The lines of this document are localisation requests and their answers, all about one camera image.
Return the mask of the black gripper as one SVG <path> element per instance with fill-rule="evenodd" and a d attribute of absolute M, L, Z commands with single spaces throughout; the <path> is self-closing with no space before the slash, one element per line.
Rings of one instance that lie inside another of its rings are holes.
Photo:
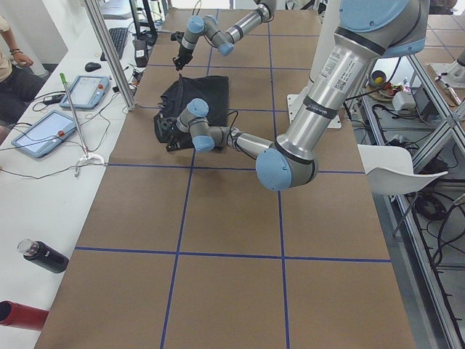
<path fill-rule="evenodd" d="M 189 41 L 184 40 L 184 33 L 176 31 L 171 35 L 172 41 L 179 43 L 179 50 L 177 56 L 173 59 L 177 71 L 183 69 L 183 65 L 187 65 L 193 58 L 194 47 Z"/>
<path fill-rule="evenodd" d="M 177 127 L 177 118 L 161 118 L 159 127 L 167 151 L 187 149 L 187 134 Z"/>

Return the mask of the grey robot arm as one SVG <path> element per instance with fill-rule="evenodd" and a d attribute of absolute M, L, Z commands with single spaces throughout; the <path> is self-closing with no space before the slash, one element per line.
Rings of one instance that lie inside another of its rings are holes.
<path fill-rule="evenodd" d="M 428 1 L 331 1 L 320 42 L 330 52 L 286 132 L 266 140 L 235 127 L 210 125 L 209 104 L 191 100 L 171 123 L 170 135 L 189 135 L 205 153 L 229 146 L 256 161 L 256 175 L 269 190 L 305 185 L 318 173 L 314 149 L 368 64 L 420 52 L 426 41 Z"/>
<path fill-rule="evenodd" d="M 256 9 L 232 25 L 226 31 L 219 28 L 217 19 L 211 15 L 200 17 L 192 15 L 187 21 L 184 32 L 177 31 L 171 35 L 172 41 L 179 43 L 179 51 L 173 58 L 177 71 L 181 71 L 193 58 L 193 52 L 200 37 L 208 39 L 213 48 L 222 56 L 229 55 L 235 44 L 246 34 L 262 23 L 274 18 L 277 2 L 273 0 L 256 1 Z"/>

